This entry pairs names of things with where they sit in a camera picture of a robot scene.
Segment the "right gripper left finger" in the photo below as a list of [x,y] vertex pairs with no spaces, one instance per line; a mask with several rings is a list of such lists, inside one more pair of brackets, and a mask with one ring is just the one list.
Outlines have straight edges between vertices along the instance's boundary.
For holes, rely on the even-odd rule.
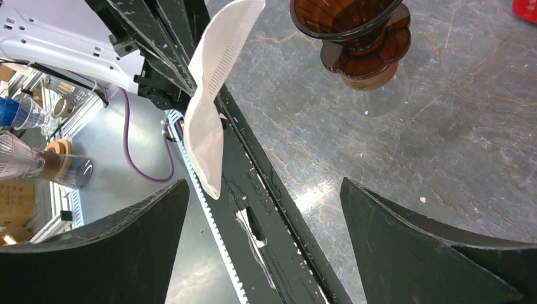
[[179,179],[40,243],[1,248],[2,303],[164,303],[189,204]]

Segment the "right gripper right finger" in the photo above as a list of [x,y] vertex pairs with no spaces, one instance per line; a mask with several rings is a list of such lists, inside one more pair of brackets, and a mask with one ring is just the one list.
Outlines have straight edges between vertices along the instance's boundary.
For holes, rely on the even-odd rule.
[[535,303],[536,245],[438,222],[344,178],[341,207],[368,303]]

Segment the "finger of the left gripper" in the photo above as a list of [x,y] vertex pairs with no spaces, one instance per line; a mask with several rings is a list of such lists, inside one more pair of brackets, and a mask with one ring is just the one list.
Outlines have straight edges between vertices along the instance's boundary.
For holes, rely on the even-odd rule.
[[186,53],[162,13],[159,1],[87,1],[113,35],[125,31],[141,54],[167,81],[193,95],[196,88]]
[[182,44],[190,62],[210,21],[204,0],[159,1],[163,15],[171,22],[172,32]]

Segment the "brown transparent dripper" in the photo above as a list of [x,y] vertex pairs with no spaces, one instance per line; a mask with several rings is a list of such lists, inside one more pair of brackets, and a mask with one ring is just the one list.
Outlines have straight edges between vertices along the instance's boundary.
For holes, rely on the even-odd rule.
[[398,63],[411,45],[409,8],[397,1],[291,1],[303,34],[322,41],[325,68],[352,80],[370,79]]

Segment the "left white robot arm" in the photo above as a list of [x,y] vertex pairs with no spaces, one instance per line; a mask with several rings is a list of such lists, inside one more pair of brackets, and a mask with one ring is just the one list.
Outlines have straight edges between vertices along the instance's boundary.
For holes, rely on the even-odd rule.
[[2,1],[1,58],[137,92],[144,66],[187,94],[209,21],[203,1]]

